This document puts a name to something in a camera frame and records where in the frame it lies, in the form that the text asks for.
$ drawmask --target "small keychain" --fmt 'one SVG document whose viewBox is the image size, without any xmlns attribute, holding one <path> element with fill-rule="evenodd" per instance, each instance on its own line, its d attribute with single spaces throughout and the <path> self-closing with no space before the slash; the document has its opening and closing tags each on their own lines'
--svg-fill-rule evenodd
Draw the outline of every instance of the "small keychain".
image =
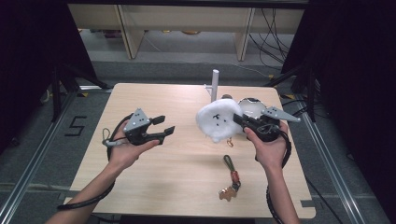
<svg viewBox="0 0 396 224">
<path fill-rule="evenodd" d="M 219 191 L 219 198 L 226 199 L 228 202 L 231 200 L 232 197 L 236 197 L 236 192 L 238 192 L 239 188 L 241 187 L 241 181 L 239 181 L 239 174 L 235 171 L 233 167 L 233 161 L 229 155 L 224 156 L 224 161 L 227 164 L 228 168 L 230 169 L 231 180 L 233 184 L 226 188 Z"/>
</svg>

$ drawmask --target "small metal object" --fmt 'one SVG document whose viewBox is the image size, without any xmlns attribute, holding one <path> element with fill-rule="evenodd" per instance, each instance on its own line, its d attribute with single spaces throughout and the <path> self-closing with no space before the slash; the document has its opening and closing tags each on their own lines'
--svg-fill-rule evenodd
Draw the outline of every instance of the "small metal object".
<svg viewBox="0 0 396 224">
<path fill-rule="evenodd" d="M 231 137 L 229 139 L 227 139 L 227 145 L 229 147 L 233 147 L 233 139 Z"/>
<path fill-rule="evenodd" d="M 239 180 L 239 174 L 233 167 L 233 161 L 229 155 L 225 155 L 223 157 L 224 161 L 226 162 L 228 168 L 230 169 L 230 176 L 233 183 L 230 187 L 226 189 L 222 189 L 219 191 L 219 198 L 226 199 L 228 202 L 231 200 L 232 197 L 236 197 L 236 193 L 238 192 L 239 188 L 241 187 L 241 181 Z"/>
<path fill-rule="evenodd" d="M 225 199 L 227 200 L 227 202 L 229 202 L 232 197 L 236 197 L 236 190 L 232 187 L 228 187 L 227 189 L 221 189 L 219 191 L 219 198 L 221 200 Z"/>
</svg>

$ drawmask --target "forearm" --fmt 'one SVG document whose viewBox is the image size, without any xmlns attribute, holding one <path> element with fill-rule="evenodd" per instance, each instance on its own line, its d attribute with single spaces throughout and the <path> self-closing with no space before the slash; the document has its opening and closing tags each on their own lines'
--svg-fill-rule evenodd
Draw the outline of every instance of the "forearm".
<svg viewBox="0 0 396 224">
<path fill-rule="evenodd" d="M 81 203 L 102 194 L 116 180 L 121 169 L 107 165 L 107 167 L 88 184 L 78 195 L 68 203 Z M 85 223 L 97 203 L 70 210 L 57 212 L 47 223 Z"/>
<path fill-rule="evenodd" d="M 284 223 L 300 223 L 291 200 L 282 169 L 266 169 L 271 201 L 277 215 Z"/>
</svg>

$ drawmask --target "hand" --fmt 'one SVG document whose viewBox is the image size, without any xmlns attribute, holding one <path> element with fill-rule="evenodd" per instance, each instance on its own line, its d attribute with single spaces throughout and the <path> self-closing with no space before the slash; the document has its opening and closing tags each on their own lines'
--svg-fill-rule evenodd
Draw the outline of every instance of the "hand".
<svg viewBox="0 0 396 224">
<path fill-rule="evenodd" d="M 288 125 L 280 121 L 280 131 L 288 133 Z M 279 136 L 272 142 L 263 142 L 251 129 L 246 127 L 244 132 L 256 148 L 256 157 L 262 167 L 267 169 L 282 169 L 282 161 L 286 152 L 286 141 Z"/>
<path fill-rule="evenodd" d="M 159 140 L 152 140 L 143 145 L 134 146 L 125 138 L 123 129 L 127 123 L 128 120 L 125 120 L 114 135 L 114 139 L 123 139 L 124 144 L 115 146 L 111 149 L 109 162 L 109 164 L 115 165 L 121 170 L 124 170 L 134 164 L 140 154 L 160 144 Z"/>
</svg>

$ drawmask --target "wooden table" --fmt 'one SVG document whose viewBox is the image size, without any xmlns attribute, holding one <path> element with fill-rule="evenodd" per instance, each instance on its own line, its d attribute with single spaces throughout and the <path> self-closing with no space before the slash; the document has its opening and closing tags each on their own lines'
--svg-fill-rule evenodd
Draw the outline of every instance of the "wooden table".
<svg viewBox="0 0 396 224">
<path fill-rule="evenodd" d="M 281 108 L 273 88 L 219 86 L 218 98 L 231 94 L 235 101 L 255 97 L 266 105 Z M 96 127 L 70 190 L 81 190 L 107 164 L 102 130 L 114 130 L 121 119 L 141 107 L 149 118 L 165 115 L 164 123 L 149 126 L 148 133 L 176 126 L 163 145 L 142 154 L 117 179 L 111 193 L 96 207 L 96 213 L 188 216 L 271 217 L 265 200 L 267 180 L 254 161 L 254 146 L 242 134 L 213 143 L 198 128 L 195 116 L 210 103 L 204 86 L 163 84 L 117 84 Z M 284 168 L 290 195 L 300 218 L 312 218 L 312 201 L 294 144 Z M 219 190 L 231 185 L 230 171 L 223 161 L 228 154 L 240 175 L 242 187 L 230 202 L 219 199 Z"/>
</svg>

